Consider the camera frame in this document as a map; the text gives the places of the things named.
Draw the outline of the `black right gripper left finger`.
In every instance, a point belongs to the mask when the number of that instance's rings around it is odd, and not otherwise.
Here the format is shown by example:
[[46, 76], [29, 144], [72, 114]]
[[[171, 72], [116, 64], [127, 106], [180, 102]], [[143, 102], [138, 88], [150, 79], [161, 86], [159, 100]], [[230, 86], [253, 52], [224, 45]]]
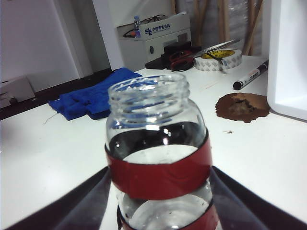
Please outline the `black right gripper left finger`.
[[105, 167], [62, 198], [9, 230], [97, 230], [106, 211], [111, 178]]

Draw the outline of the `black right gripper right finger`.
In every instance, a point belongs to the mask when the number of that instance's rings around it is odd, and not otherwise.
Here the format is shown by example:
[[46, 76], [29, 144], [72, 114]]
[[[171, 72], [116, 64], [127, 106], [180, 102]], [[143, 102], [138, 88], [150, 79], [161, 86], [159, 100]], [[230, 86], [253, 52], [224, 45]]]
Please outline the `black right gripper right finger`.
[[305, 230], [307, 224], [263, 200], [226, 173], [211, 168], [211, 188], [224, 230]]

